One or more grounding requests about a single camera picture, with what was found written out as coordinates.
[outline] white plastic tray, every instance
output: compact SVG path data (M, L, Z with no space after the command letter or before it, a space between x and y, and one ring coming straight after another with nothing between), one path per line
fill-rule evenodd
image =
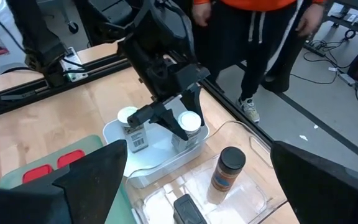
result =
M179 98L175 98L165 107L172 109L173 115L176 118L180 113L186 111L185 106L181 103ZM201 145L191 150L178 153L171 143L172 133L157 124L146 122L145 130L149 146L135 153L133 153L131 149L128 149L127 164L124 171L125 177L129 177L133 172L137 171L136 174L132 176L135 178L130 180L130 183L136 188L148 186L201 154ZM208 134L208 127L201 127L198 142L204 140ZM124 132L118 120L111 121L105 125L103 136L108 144L118 139L125 139Z

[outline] sneaker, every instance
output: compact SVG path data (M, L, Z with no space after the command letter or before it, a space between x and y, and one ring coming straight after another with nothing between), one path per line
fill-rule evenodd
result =
M237 100L236 105L244 112L245 116L251 121L258 123L260 118L258 111L256 110L254 101L252 98L241 101L241 98Z

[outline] white drawstring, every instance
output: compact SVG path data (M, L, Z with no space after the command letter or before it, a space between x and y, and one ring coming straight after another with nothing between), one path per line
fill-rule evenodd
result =
M260 15L260 21L259 21L259 43L260 44L263 42L265 16L266 16L266 12L262 12L262 14Z
M248 34L248 42L252 42L252 36L254 34L254 26L255 26L255 16L256 16L256 12L252 12L252 16L251 16L251 24L249 26L249 34Z

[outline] green mat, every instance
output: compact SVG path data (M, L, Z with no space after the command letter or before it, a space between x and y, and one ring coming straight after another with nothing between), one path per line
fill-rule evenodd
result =
M31 169L36 167L50 164L54 169L57 169L57 159L71 151L81 149L85 154L89 154L97 149L103 147L103 143L99 136L92 135L79 140L78 142L71 144L59 151L53 152L48 156L45 156L37 161L31 162L26 166L20 167L5 176L0 180L0 188L11 189L22 184L23 175ZM121 184L116 198L111 205L109 215L106 219L107 224L136 224L136 221L132 215L131 203L128 200L124 185Z

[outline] person's hand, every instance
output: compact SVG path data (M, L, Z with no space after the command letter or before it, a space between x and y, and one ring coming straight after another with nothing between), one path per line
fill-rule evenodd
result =
M321 19L324 14L324 6L319 4L312 4L303 13L301 20L299 21L296 31L299 32L299 36L310 35L320 25Z
M193 18L199 26L208 26L207 20L211 16L211 3L193 5Z

